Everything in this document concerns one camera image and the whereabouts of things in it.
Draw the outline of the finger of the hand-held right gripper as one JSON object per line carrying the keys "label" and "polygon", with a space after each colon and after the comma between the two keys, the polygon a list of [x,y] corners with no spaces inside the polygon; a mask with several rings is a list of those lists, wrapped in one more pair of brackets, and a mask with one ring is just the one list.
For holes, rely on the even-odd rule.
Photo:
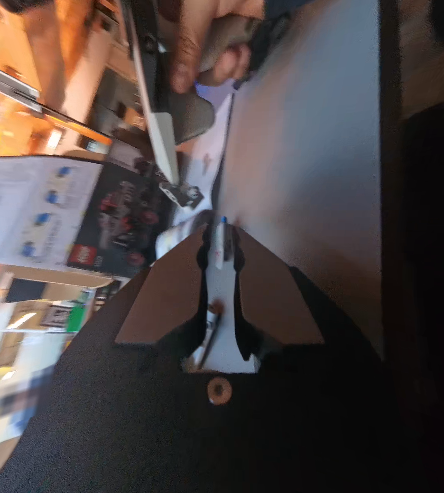
{"label": "finger of the hand-held right gripper", "polygon": [[155,162],[170,184],[179,185],[179,168],[172,117],[167,112],[145,111]]}

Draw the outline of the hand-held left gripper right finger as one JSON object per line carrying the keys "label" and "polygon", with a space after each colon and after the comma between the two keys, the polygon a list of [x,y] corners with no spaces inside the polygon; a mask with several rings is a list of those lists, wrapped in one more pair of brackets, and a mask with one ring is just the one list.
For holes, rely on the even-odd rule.
{"label": "hand-held left gripper right finger", "polygon": [[287,347],[325,343],[289,266],[240,227],[233,227],[234,326],[243,360]]}

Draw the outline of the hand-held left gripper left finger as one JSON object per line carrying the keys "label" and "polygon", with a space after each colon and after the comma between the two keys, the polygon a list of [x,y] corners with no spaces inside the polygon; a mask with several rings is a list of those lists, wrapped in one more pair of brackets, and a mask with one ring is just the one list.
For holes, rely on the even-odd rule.
{"label": "hand-held left gripper left finger", "polygon": [[203,341],[208,305],[210,226],[161,256],[145,276],[114,344],[185,359]]}

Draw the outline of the white and black lego assembly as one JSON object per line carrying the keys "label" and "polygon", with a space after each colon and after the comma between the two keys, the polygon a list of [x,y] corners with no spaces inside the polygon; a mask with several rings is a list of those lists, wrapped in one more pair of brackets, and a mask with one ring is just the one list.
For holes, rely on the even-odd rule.
{"label": "white and black lego assembly", "polygon": [[161,182],[159,189],[178,207],[187,210],[194,210],[205,198],[198,186],[188,183],[175,185]]}

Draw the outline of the grey lego piece blue pin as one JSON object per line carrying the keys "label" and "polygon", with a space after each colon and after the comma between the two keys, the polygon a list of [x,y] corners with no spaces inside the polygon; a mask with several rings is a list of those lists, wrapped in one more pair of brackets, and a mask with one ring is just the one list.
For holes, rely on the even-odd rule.
{"label": "grey lego piece blue pin", "polygon": [[215,230],[215,267],[222,270],[233,259],[233,227],[226,216],[220,218]]}

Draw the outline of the black lego set box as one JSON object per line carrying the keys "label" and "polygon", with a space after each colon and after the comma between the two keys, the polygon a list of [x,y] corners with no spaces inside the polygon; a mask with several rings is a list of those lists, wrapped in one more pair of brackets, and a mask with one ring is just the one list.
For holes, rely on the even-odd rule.
{"label": "black lego set box", "polygon": [[174,207],[159,187],[163,181],[142,158],[132,167],[103,163],[67,266],[129,279],[149,267]]}

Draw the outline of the lego instruction booklet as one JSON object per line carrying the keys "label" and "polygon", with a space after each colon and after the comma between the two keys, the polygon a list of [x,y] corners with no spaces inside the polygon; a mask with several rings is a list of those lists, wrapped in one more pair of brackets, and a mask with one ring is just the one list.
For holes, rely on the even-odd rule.
{"label": "lego instruction booklet", "polygon": [[0,264],[65,271],[103,164],[0,157]]}

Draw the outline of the person's right hand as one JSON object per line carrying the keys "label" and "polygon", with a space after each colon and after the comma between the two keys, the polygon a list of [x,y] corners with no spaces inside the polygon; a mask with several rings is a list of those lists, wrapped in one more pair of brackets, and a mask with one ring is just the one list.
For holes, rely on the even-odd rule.
{"label": "person's right hand", "polygon": [[[199,75],[200,59],[210,25],[215,18],[228,14],[262,20],[264,1],[181,1],[170,77],[174,92],[182,94],[192,88]],[[251,50],[246,44],[226,49],[213,67],[214,85],[245,76],[250,58]]]}

